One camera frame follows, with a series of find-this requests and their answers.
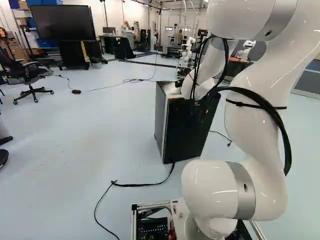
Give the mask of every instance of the black box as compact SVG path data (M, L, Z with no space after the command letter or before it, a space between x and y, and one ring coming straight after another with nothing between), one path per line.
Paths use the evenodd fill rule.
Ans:
M220 97L186 100L175 82L156 83L154 137L164 164L201 155Z

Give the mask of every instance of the cable on floor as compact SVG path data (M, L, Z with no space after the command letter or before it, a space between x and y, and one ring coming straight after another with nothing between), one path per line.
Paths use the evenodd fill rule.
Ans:
M104 197L106 196L107 192L109 191L109 189L114 185L117 187L122 187L122 188L138 188L138 187L145 187L145 186L154 186L154 185L160 185L163 184L164 182L166 182L169 177L171 176L172 172L174 171L175 168L175 163L172 163L170 172L168 174L168 176L166 177L165 180L158 182L158 183L144 183L144 184L117 184L118 180L115 181L111 181L110 186L106 189L106 191L104 192L104 194L101 196L100 200L97 202L95 208L94 208L94 220L95 222L104 230L106 230L109 234L113 235L117 240L120 240L120 238L112 231L110 231L109 229L107 229L105 226L103 226L98 220L97 220L97 209L100 205L100 203L102 202L102 200L104 199Z
M68 77L62 76L61 74L52 75L52 76L54 76L54 77L59 77L59 78L62 78L62 79L67 79L67 81L68 81L68 88L69 88L70 90L74 90L73 88L70 87L70 79L69 79Z
M126 83L140 83L140 82L144 82L144 81L147 81L147 82L158 82L158 81L152 81L151 80L151 79L154 78L154 76L156 74L156 71L157 71L157 54L155 54L154 71L153 71L153 74L152 74L151 77L146 78L146 79L143 79L143 78L128 78L128 79L125 79L125 80L123 80L122 82L120 82L120 83L118 83L116 85L99 87L99 88L96 88L96 89L92 89L92 90L86 91L86 93L97 91L97 90L102 90L102 89L114 88L114 87L117 87L117 86L120 86L120 85L126 84Z
M232 140L230 138L226 137L225 135L223 135L222 133L220 133L218 131L211 131L211 130L209 130L209 132L219 134L222 137L224 137L225 139L227 139L229 141L229 143L227 144L228 147L230 147L230 145L232 144Z
M101 196L100 200L97 202L97 204L95 205L95 208L94 208L94 220L95 222L101 227L103 228L104 230L106 230L109 234L113 235L116 237L117 240L120 240L120 238L112 231L110 231L109 229L107 229L105 226L103 226L98 220L97 220L97 209L101 203L101 201L104 199L104 197L106 196L107 192L109 191L109 189L112 187L112 185L114 183L111 183L111 185L106 189L106 191L104 192L104 194Z
M166 182L172 172L174 171L174 168L175 168L175 162L172 163L172 166L171 166L171 170L169 172L169 175L166 177L165 180L161 181L161 182L158 182L158 183L142 183L142 184L117 184L116 181L111 181L111 183L117 187L121 187L121 188L139 188L139 187L146 187L146 186L155 186L155 185L160 185L160 184L163 184L164 182Z

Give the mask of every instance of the person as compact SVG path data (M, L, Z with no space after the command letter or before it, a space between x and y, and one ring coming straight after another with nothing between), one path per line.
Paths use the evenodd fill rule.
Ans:
M182 29L180 29L179 33L178 33L177 41L176 41L178 45L182 44L182 39L183 38L184 38L184 35L182 34Z

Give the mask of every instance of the blue bin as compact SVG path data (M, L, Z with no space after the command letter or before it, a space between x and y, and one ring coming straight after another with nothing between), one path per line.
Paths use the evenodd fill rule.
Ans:
M41 5L42 4L42 0L25 0L26 3L30 6L32 5Z
M57 4L62 4L62 0L42 0L43 5L57 5Z
M11 9L19 9L19 3L18 0L9 0L10 8Z
M51 42L50 41L43 41L39 38L36 39L38 45L40 48L51 48Z
M28 23L29 28L31 29L36 28L36 22L32 17L27 17L26 21Z

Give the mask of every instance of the television screen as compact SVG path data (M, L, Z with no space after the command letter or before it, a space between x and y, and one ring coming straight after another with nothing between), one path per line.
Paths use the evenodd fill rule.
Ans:
M85 5L32 5L33 19L41 40L95 40L91 10Z

